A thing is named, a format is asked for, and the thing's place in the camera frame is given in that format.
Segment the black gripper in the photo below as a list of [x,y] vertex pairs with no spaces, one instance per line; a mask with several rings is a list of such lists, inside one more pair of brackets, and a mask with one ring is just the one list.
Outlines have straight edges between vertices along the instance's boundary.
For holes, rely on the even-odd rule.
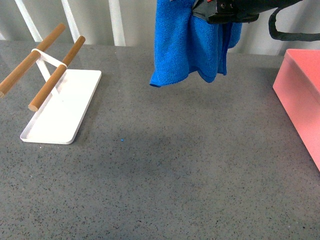
[[209,24],[255,22],[260,13],[295,5],[297,0],[197,0],[192,14]]

